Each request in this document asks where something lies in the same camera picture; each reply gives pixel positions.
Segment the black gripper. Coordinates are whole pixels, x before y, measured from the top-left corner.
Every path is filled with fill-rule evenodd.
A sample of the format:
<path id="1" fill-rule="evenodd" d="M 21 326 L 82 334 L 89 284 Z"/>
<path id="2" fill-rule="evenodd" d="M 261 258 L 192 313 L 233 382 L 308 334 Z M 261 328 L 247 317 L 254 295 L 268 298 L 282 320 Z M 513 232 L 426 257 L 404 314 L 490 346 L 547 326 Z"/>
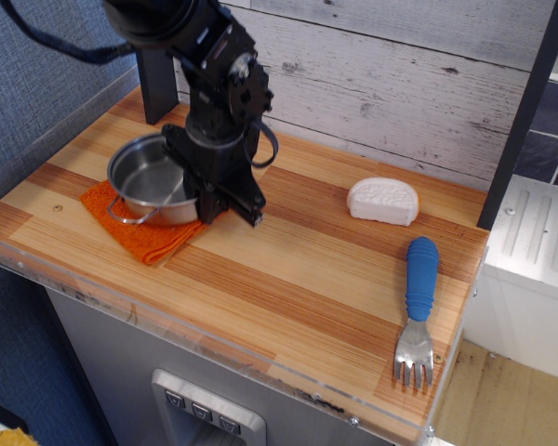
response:
<path id="1" fill-rule="evenodd" d="M 229 209 L 253 227 L 263 219 L 266 199 L 253 174 L 255 168 L 266 166 L 254 160 L 260 133 L 254 123 L 237 140 L 206 147 L 193 141 L 186 128 L 171 124 L 162 128 L 167 153 L 183 168 L 185 198 L 198 202 L 203 223 L 212 224 Z"/>

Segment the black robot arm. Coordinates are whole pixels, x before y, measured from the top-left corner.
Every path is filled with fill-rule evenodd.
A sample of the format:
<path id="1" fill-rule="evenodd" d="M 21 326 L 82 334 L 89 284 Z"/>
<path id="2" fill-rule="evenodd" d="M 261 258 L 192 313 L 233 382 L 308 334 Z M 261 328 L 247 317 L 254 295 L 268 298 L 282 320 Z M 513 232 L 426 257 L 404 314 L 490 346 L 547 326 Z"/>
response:
<path id="1" fill-rule="evenodd" d="M 199 219 L 210 224 L 231 208 L 257 226 L 266 200 L 252 171 L 273 162 L 254 159 L 259 137 L 279 145 L 261 120 L 273 93 L 252 37 L 217 1 L 107 1 L 104 8 L 133 47 L 162 49 L 180 63 L 190 110 L 185 126 L 164 125 L 162 136 L 196 194 Z"/>

